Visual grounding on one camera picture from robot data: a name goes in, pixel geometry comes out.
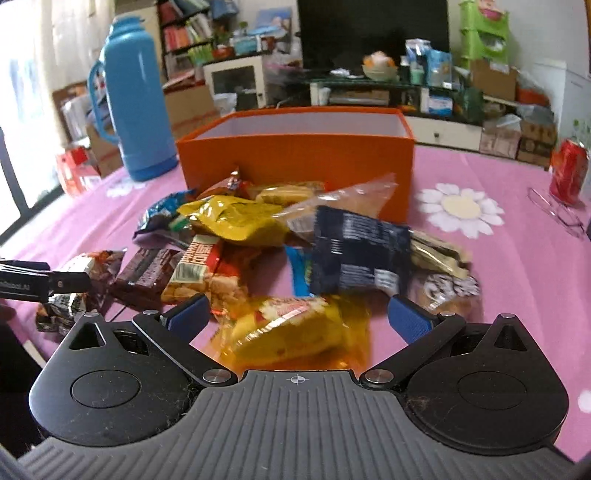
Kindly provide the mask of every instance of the yellow snack bag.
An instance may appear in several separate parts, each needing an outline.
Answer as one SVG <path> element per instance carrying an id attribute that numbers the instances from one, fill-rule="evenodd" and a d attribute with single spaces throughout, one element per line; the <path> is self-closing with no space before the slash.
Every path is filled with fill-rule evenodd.
<path id="1" fill-rule="evenodd" d="M 247 369 L 364 372 L 369 312 L 360 297 L 261 297 L 218 316 L 206 353 L 240 375 Z"/>
<path id="2" fill-rule="evenodd" d="M 289 231 L 273 217 L 281 210 L 280 205 L 214 195 L 186 203 L 177 211 L 224 240 L 250 247 L 280 247 Z"/>

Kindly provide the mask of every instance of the open cardboard box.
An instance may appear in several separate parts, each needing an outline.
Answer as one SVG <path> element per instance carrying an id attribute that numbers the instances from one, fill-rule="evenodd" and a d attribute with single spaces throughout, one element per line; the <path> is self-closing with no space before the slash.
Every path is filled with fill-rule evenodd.
<path id="1" fill-rule="evenodd" d="M 405 223 L 414 143 L 399 110 L 329 106 L 233 113 L 177 148 L 188 188 L 205 189 L 236 167 L 258 185 L 319 180 L 329 190 L 393 172 L 398 186 L 380 218 Z"/>
<path id="2" fill-rule="evenodd" d="M 219 118 L 209 88 L 205 85 L 165 93 L 164 102 L 175 140 Z M 111 126 L 105 129 L 113 135 Z M 86 132 L 100 176 L 105 178 L 123 165 L 119 148 L 101 138 L 94 125 L 86 125 Z"/>

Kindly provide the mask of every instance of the metal screw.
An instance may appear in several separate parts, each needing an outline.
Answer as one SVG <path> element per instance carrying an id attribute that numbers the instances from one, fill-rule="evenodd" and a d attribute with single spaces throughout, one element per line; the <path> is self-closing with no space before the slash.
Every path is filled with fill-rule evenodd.
<path id="1" fill-rule="evenodd" d="M 203 374 L 203 379 L 212 384 L 224 383 L 232 378 L 232 374 L 223 368 L 212 368 Z"/>
<path id="2" fill-rule="evenodd" d="M 375 368 L 365 374 L 365 379 L 368 382 L 375 383 L 376 385 L 382 385 L 394 380 L 394 374 L 389 370 Z"/>

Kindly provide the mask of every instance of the table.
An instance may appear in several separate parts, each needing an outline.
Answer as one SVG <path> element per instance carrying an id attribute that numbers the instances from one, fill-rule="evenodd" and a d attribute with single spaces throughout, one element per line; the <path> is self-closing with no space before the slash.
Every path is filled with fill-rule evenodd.
<path id="1" fill-rule="evenodd" d="M 128 247 L 128 260 L 137 249 L 131 236 L 140 214 L 155 200 L 185 187 L 179 168 L 129 195 L 107 196 L 126 176 L 123 170 L 107 178 L 96 190 L 84 194 L 56 221 L 18 254 L 20 260 L 47 261 L 53 268 L 69 258 L 94 249 Z M 414 194 L 423 189 L 460 189 L 485 192 L 504 211 L 504 225 L 491 226 L 492 235 L 467 238 L 461 230 L 443 232 L 412 202 L 409 223 L 473 252 L 473 272 L 483 290 L 483 319 L 498 313 L 515 313 L 533 335 L 569 392 L 570 410 L 556 445 L 573 460 L 591 450 L 591 242 L 570 236 L 551 217 L 527 199 L 527 188 L 547 192 L 550 176 L 540 168 L 439 148 L 416 147 Z M 586 223 L 589 209 L 580 212 Z M 270 259 L 276 267 L 272 285 L 259 278 L 251 285 L 255 294 L 291 294 L 291 273 L 285 258 Z M 49 357 L 57 344 L 35 329 L 36 305 L 10 303 L 17 308 L 11 327 L 23 342 L 30 339 Z M 122 314 L 119 319 L 129 319 Z M 191 343 L 202 348 L 216 325 L 210 324 Z M 405 346 L 390 328 L 383 312 L 371 320 L 372 362 L 376 364 Z"/>

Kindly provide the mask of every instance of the bottle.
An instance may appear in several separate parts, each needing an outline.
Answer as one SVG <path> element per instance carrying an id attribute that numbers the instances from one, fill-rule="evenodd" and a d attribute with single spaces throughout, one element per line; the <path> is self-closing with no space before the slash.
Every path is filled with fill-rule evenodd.
<path id="1" fill-rule="evenodd" d="M 405 55 L 400 57 L 400 68 L 398 69 L 398 74 L 400 75 L 400 83 L 404 85 L 410 85 L 410 64 L 408 62 L 408 57 Z"/>
<path id="2" fill-rule="evenodd" d="M 103 70 L 111 122 L 116 135 L 105 131 L 94 82 Z M 129 176 L 146 181 L 178 164 L 170 128 L 154 40 L 139 17 L 122 17 L 111 25 L 99 60 L 90 70 L 88 91 L 99 135 L 117 145 Z"/>

